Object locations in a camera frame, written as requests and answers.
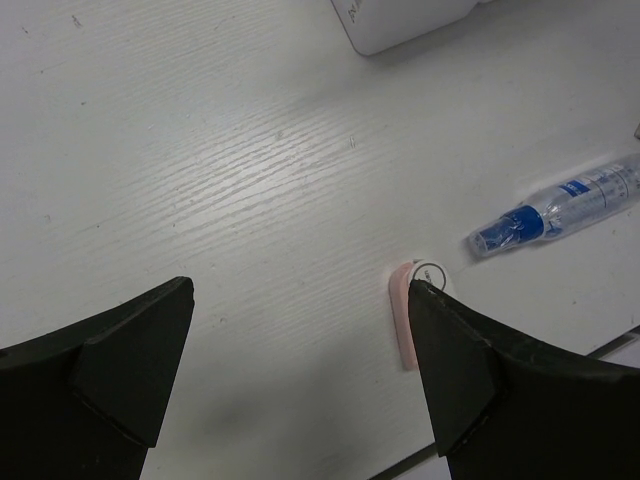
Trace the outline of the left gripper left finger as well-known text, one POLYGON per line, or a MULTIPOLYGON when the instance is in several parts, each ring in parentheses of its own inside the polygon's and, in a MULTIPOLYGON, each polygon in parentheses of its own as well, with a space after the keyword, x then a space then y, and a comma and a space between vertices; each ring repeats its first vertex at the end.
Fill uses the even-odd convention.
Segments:
POLYGON ((1 351, 4 479, 137 479, 157 445, 194 310, 176 277, 1 351))

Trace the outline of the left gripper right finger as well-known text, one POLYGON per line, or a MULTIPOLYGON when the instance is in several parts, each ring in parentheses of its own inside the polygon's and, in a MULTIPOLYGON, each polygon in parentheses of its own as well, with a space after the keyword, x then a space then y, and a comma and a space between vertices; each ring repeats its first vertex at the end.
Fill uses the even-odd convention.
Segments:
POLYGON ((639 372, 542 342, 414 281, 408 311, 455 479, 635 479, 639 372))

